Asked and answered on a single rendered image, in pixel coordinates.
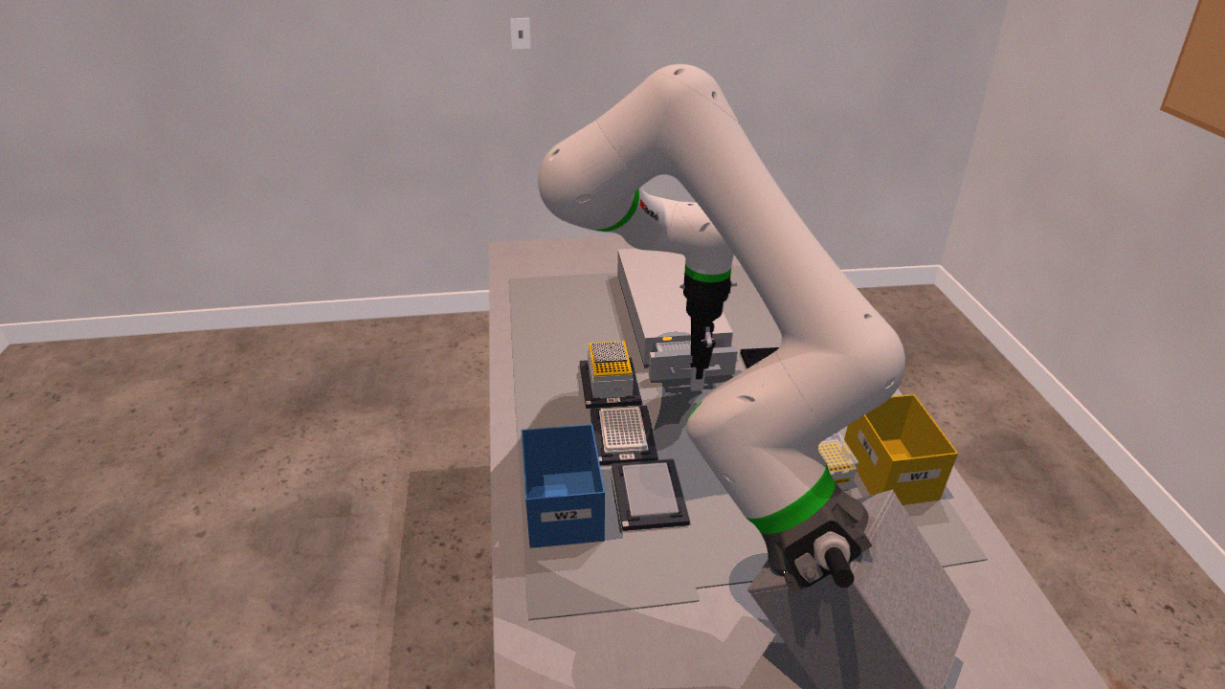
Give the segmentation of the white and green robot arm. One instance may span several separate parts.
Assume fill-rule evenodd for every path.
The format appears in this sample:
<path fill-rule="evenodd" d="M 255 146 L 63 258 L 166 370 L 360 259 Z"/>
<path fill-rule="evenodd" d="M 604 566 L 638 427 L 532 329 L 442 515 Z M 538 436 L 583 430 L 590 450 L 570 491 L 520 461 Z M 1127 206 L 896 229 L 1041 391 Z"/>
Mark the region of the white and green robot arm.
<path fill-rule="evenodd" d="M 639 190 L 662 174 L 696 202 Z M 869 512 L 835 484 L 818 445 L 894 395 L 904 347 L 793 210 L 722 86 L 686 64 L 657 70 L 555 145 L 538 188 L 561 221 L 685 255 L 679 288 L 696 304 L 726 302 L 737 257 L 782 345 L 702 398 L 687 434 L 793 593 L 831 574 L 851 586 L 848 561 L 871 546 Z"/>

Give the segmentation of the yellow open-top bin labelled w1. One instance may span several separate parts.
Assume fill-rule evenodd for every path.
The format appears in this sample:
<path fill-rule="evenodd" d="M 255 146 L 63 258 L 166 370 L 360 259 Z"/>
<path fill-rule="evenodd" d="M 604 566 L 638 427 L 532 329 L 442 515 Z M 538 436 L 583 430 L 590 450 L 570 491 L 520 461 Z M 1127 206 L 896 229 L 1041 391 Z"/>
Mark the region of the yellow open-top bin labelled w1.
<path fill-rule="evenodd" d="M 869 411 L 846 427 L 844 440 L 870 497 L 894 490 L 902 505 L 940 500 L 958 455 L 915 395 Z"/>

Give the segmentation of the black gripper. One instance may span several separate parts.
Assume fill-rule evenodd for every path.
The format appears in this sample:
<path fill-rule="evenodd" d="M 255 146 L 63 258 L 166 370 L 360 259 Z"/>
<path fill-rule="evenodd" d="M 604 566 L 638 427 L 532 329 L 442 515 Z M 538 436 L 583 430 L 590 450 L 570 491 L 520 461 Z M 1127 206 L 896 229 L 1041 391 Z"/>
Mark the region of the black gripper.
<path fill-rule="evenodd" d="M 691 318 L 690 354 L 693 356 L 690 380 L 691 391 L 704 387 L 706 369 L 709 367 L 712 349 L 715 347 L 715 340 L 712 340 L 714 320 L 722 318 L 723 306 L 723 302 L 722 304 L 707 306 L 686 300 L 686 311 Z"/>

